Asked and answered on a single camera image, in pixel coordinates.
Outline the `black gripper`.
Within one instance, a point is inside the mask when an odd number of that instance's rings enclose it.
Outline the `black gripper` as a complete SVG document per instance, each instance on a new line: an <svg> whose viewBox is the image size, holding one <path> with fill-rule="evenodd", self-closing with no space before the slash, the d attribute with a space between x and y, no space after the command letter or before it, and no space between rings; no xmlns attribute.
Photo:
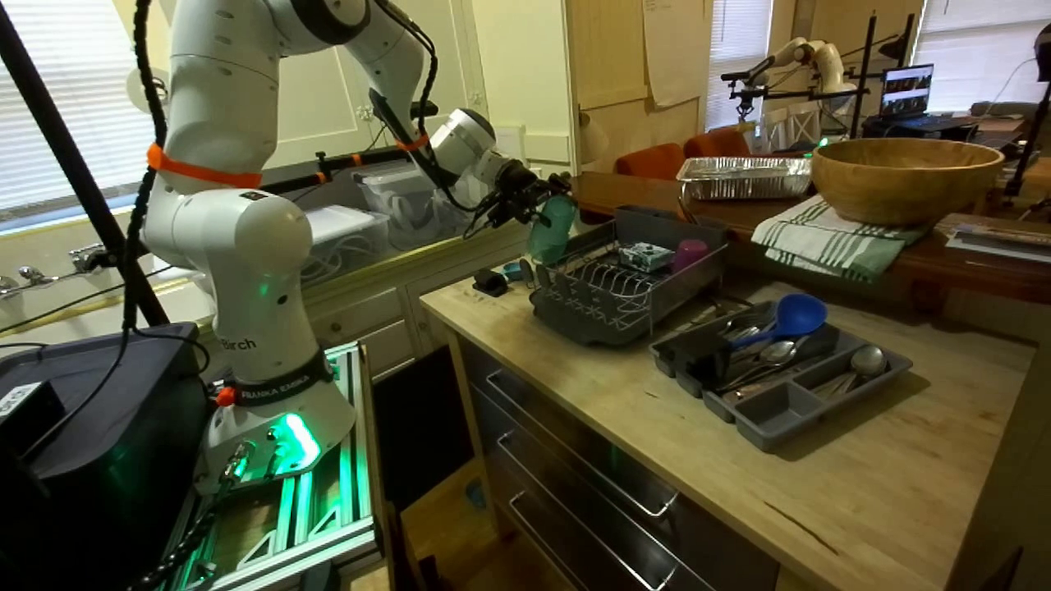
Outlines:
<svg viewBox="0 0 1051 591"><path fill-rule="evenodd" d="M524 164L510 161L498 167L489 196L483 202L483 215L494 228L511 220L517 229L532 235L536 208L552 196L572 196L572 174L547 174L545 181L532 174Z"/></svg>

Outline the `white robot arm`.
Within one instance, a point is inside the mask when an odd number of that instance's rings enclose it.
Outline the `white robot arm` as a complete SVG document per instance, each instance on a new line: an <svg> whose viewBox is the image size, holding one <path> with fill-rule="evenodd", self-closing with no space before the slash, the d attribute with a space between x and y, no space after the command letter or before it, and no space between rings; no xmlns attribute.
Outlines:
<svg viewBox="0 0 1051 591"><path fill-rule="evenodd" d="M476 181L476 217L530 222L565 191L495 151L494 124L458 108L425 128L428 34L390 0L176 0L166 133L147 148L146 248L213 286L228 380L204 435L204 483L255 487L312 469L354 410L333 383L301 306L304 215L262 189L277 151L279 64L348 48L386 133L437 191Z"/></svg>

